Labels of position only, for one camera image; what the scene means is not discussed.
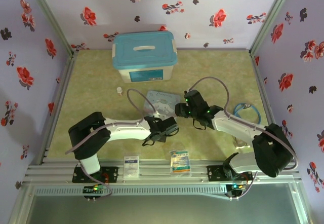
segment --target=small white bottle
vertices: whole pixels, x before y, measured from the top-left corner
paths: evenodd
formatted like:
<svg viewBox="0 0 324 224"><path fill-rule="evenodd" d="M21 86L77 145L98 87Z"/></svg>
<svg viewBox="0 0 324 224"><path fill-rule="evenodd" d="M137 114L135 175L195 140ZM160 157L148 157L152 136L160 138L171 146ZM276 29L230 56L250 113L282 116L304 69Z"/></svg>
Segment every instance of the small white bottle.
<svg viewBox="0 0 324 224"><path fill-rule="evenodd" d="M117 87L117 93L122 96L123 95L123 90L121 87Z"/></svg>

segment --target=plastic bag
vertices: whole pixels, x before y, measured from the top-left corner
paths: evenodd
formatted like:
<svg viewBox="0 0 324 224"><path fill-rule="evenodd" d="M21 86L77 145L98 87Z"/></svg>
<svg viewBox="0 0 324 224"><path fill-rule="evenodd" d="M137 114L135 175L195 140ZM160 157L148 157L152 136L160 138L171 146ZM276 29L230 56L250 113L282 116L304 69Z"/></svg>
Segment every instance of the plastic bag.
<svg viewBox="0 0 324 224"><path fill-rule="evenodd" d="M171 151L171 174L173 176L191 176L189 152Z"/></svg>

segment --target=blue plastic storage box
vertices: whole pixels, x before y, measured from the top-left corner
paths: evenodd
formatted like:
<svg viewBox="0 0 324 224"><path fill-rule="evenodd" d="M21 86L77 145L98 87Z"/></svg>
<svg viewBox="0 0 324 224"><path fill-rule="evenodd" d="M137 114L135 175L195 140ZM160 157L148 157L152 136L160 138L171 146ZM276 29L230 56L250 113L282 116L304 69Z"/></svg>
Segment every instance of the blue plastic storage box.
<svg viewBox="0 0 324 224"><path fill-rule="evenodd" d="M169 80L178 62L173 35L169 31L118 35L112 61L125 83Z"/></svg>

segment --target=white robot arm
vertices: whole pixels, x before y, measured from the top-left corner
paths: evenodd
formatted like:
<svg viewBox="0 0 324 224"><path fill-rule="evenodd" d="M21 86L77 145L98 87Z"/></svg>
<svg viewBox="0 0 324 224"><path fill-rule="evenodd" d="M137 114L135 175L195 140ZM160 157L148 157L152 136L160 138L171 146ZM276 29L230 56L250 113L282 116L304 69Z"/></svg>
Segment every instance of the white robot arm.
<svg viewBox="0 0 324 224"><path fill-rule="evenodd" d="M226 176L261 170L270 177L276 177L293 159L294 151L277 124L252 124L230 115L219 106L208 106L196 90L185 92L184 97L186 103L176 105L177 116L192 118L193 124L198 121L205 129L226 132L253 146L254 152L234 153L225 160L223 170Z"/></svg>
<svg viewBox="0 0 324 224"><path fill-rule="evenodd" d="M192 118L193 122L198 121L205 129L209 127L226 132L253 146L254 152L234 153L224 161L223 170L227 177L260 170L276 177L293 159L294 151L280 126L251 124L229 115L221 107L208 106L196 90L189 91L184 97L187 103L176 105L177 116ZM100 170L97 151L106 142L139 139L144 140L143 146L153 145L155 141L165 142L167 136L172 136L175 131L179 131L179 128L173 117L165 120L145 117L136 121L116 121L96 112L69 129L73 148L66 153L74 152L87 174L93 174Z"/></svg>
<svg viewBox="0 0 324 224"><path fill-rule="evenodd" d="M143 146L154 145L156 141L165 142L167 136L179 130L173 117L161 120L145 117L142 120L117 121L104 118L95 112L69 129L73 148L66 152L74 152L87 174L100 170L97 151L108 141L118 139L144 140Z"/></svg>

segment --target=floral wallpaper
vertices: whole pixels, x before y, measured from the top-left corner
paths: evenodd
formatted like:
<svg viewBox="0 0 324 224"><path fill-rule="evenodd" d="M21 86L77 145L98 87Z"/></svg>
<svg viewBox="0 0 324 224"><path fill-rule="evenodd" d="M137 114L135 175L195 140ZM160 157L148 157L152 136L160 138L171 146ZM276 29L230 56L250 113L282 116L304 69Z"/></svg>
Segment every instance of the floral wallpaper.
<svg viewBox="0 0 324 224"><path fill-rule="evenodd" d="M274 0L46 1L75 50L111 49L116 34L166 29L178 48L249 49Z"/></svg>
<svg viewBox="0 0 324 224"><path fill-rule="evenodd" d="M315 223L324 223L323 1L286 0L255 54L274 118L299 158Z"/></svg>
<svg viewBox="0 0 324 224"><path fill-rule="evenodd" d="M0 0L0 9L0 223L8 223L68 54L35 0Z"/></svg>

